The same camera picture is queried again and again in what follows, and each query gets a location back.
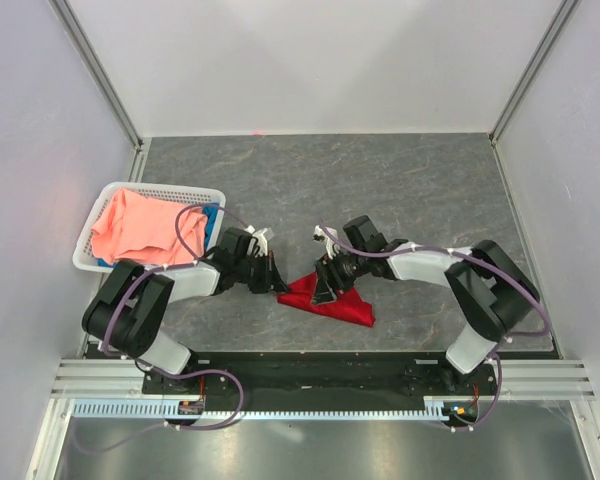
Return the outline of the red cloth napkin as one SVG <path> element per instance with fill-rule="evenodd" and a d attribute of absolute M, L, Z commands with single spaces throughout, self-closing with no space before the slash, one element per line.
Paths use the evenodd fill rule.
<path fill-rule="evenodd" d="M 348 322 L 371 328 L 375 323 L 373 307 L 364 301 L 355 288 L 338 294 L 334 302 L 314 304 L 312 295 L 317 286 L 317 274 L 308 274 L 289 285 L 288 293 L 279 293 L 277 301 L 281 305 L 302 310 L 318 316 Z"/>

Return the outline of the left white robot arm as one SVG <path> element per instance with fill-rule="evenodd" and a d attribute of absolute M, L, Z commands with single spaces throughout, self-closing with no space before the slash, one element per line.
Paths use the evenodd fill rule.
<path fill-rule="evenodd" d="M 167 307 L 194 297 L 217 296 L 236 285 L 256 295 L 288 293 L 269 248 L 272 237 L 269 228 L 231 227 L 190 264 L 147 268 L 121 260 L 87 307 L 82 328 L 102 342 L 104 354 L 130 357 L 160 371 L 176 392 L 191 392 L 200 371 L 192 350 L 163 331 Z"/>

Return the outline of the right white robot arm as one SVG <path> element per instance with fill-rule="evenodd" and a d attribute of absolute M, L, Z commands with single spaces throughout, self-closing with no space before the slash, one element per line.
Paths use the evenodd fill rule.
<path fill-rule="evenodd" d="M 357 217 L 338 232 L 320 223 L 313 238 L 325 247 L 315 262 L 317 283 L 311 301 L 333 303 L 372 275 L 390 281 L 420 282 L 450 289 L 465 318 L 465 326 L 445 352 L 438 381 L 447 392 L 463 392 L 474 381 L 474 370 L 498 346 L 519 333 L 516 326 L 531 311 L 543 321 L 538 336 L 548 332 L 548 315 L 531 280 L 494 241 L 469 247 L 422 245 L 407 239 L 389 241 L 372 220 Z"/>

